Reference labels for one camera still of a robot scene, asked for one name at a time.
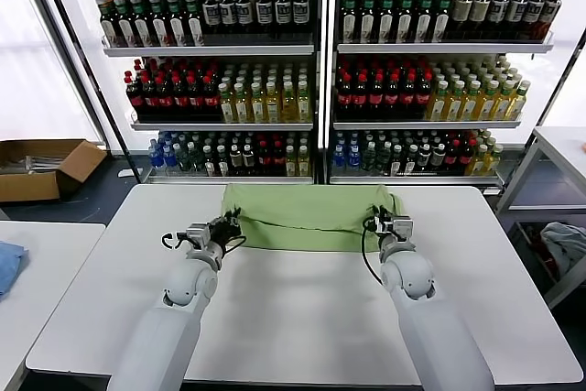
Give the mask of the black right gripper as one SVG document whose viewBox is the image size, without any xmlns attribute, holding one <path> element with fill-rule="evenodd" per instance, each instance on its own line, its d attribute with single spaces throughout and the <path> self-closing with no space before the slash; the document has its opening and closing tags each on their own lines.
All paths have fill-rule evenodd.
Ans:
<svg viewBox="0 0 586 391">
<path fill-rule="evenodd" d="M 374 222 L 377 232 L 392 232 L 393 231 L 393 216 L 385 207 L 380 209 L 373 205 Z"/>
</svg>

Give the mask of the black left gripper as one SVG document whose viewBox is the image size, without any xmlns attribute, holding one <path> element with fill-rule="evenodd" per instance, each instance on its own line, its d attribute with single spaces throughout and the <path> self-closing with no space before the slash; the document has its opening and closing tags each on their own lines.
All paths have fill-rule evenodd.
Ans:
<svg viewBox="0 0 586 391">
<path fill-rule="evenodd" d="M 240 208 L 234 208 L 232 212 L 228 211 L 224 214 L 224 221 L 208 224 L 211 241 L 220 246 L 222 250 L 225 250 L 226 245 L 241 234 L 240 213 Z"/>
</svg>

